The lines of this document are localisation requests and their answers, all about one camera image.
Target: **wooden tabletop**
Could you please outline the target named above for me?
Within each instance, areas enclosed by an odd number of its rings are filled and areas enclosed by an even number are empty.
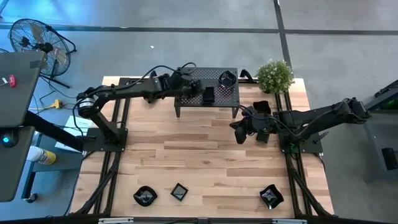
[[[117,84],[119,78],[104,77],[103,84]],[[276,110],[274,95],[263,93],[257,85],[239,84],[239,92],[244,106],[267,100],[271,109]],[[310,109],[303,79],[296,78],[289,93],[293,110]],[[109,120],[113,107],[114,101],[110,101],[102,109]],[[119,166],[112,216],[293,217],[285,158],[279,151],[277,136],[272,135],[268,144],[256,142],[255,136],[248,136],[242,145],[236,144],[234,130],[228,125],[240,119],[240,112],[232,119],[231,108],[182,108],[181,117],[176,118],[173,98],[153,105],[142,98],[131,99],[127,120],[129,136]],[[78,210],[97,187],[103,156],[103,152],[96,152],[83,161],[72,212]],[[302,157],[309,189],[324,208],[333,213],[321,162],[314,155]],[[170,195],[176,183],[189,190],[182,202]],[[273,210],[259,197],[259,192],[270,184],[275,184],[285,199]],[[132,197],[143,185],[152,187],[158,195],[149,207],[138,205]],[[298,196],[304,211],[300,191]]]

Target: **metal leg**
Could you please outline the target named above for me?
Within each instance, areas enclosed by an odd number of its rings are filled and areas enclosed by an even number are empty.
[[[232,118],[236,118],[238,111],[239,111],[239,108],[232,108]]]
[[[61,86],[64,86],[65,88],[70,88],[70,86],[68,86],[67,84],[64,84],[64,83],[62,83],[62,82],[60,82],[60,81],[58,81],[58,80],[55,80],[55,79],[53,79],[53,78],[50,78],[50,77],[46,77],[45,75],[40,75],[40,77],[45,78],[45,79],[48,79],[48,80],[51,81],[51,82],[55,82],[56,84],[59,84],[59,85],[61,85]]]
[[[36,176],[36,172],[33,172],[33,167],[34,167],[34,163],[31,162],[29,171],[28,171],[28,175],[27,175],[26,181],[25,181],[25,186],[22,191],[21,198],[24,200],[28,200],[30,198],[30,196],[32,195],[30,191],[32,190],[33,181],[35,180],[35,176]]]
[[[174,106],[174,108],[175,108],[175,115],[177,115],[177,117],[179,118],[181,115],[181,107]]]

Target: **potted plant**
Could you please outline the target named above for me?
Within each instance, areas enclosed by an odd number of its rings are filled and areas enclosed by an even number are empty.
[[[264,93],[282,93],[288,91],[294,83],[292,69],[284,60],[270,59],[265,65],[260,66],[256,77]]]

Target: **metal perforated stand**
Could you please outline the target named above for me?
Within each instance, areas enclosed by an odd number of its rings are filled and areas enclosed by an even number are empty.
[[[182,72],[189,72],[192,68],[183,68]],[[229,70],[235,76],[238,76],[237,68],[197,68],[192,73],[194,80],[201,80],[203,88],[214,87],[215,102],[204,103],[202,96],[196,96],[190,99],[175,98],[174,108],[175,114],[179,118],[181,115],[181,107],[219,107],[232,108],[232,117],[235,118],[239,109],[239,85],[238,82],[230,89],[220,87],[218,77]]]

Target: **concrete floor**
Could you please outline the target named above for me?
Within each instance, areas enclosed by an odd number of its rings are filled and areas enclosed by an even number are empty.
[[[398,29],[398,2],[394,0],[280,0],[280,6],[286,29]],[[2,16],[4,23],[29,17],[74,26],[277,28],[271,0],[13,0]],[[11,50],[7,32],[0,30],[0,47]],[[193,61],[200,67],[238,67],[254,74],[269,58],[283,59],[278,34],[62,34],[78,48],[69,70],[60,77],[73,86],[65,90],[70,96],[98,86],[104,75],[140,75],[159,64],[177,67]],[[288,35],[287,43],[294,75],[304,78],[312,108],[352,96],[369,100],[375,91],[397,79],[395,35]],[[48,92],[48,86],[40,81],[35,96]],[[46,103],[56,98],[71,101],[54,94]],[[51,110],[41,115],[63,124],[70,111]],[[398,181],[363,182],[372,159],[363,127],[342,125],[329,132],[322,144],[335,213],[345,218],[397,222]],[[63,215],[76,177],[75,171],[40,174],[34,185],[39,200],[25,203],[19,198],[20,188],[14,201],[0,203],[0,220]]]

